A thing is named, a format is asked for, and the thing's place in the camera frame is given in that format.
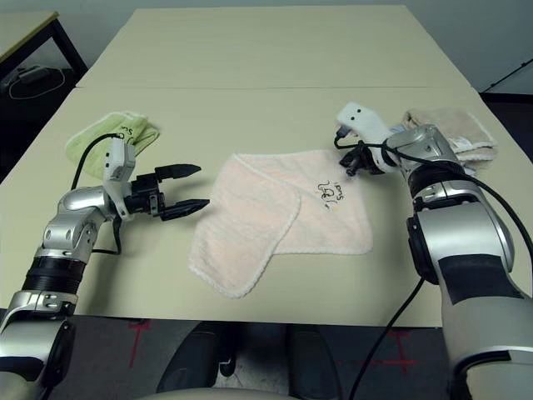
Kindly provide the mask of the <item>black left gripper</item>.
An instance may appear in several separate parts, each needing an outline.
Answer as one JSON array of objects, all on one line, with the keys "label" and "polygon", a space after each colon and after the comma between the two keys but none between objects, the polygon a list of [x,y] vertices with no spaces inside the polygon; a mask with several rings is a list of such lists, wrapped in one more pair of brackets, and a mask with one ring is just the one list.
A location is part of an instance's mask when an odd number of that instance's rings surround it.
[{"label": "black left gripper", "polygon": [[127,210],[131,214],[147,213],[153,217],[160,214],[161,220],[184,218],[202,210],[210,203],[209,199],[184,200],[161,210],[163,194],[159,190],[159,180],[186,178],[201,170],[193,164],[172,164],[156,167],[153,173],[138,175],[131,181],[131,194],[124,198]]}]

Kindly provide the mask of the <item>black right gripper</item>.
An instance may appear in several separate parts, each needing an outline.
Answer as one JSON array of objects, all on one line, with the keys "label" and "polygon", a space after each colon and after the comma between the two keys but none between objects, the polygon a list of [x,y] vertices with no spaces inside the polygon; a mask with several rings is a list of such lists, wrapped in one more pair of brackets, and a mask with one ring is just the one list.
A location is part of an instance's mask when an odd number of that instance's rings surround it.
[{"label": "black right gripper", "polygon": [[346,174],[353,177],[359,171],[367,171],[372,175],[378,175],[380,169],[377,167],[371,150],[365,143],[358,143],[355,148],[347,152],[339,161],[341,166],[348,166]]}]

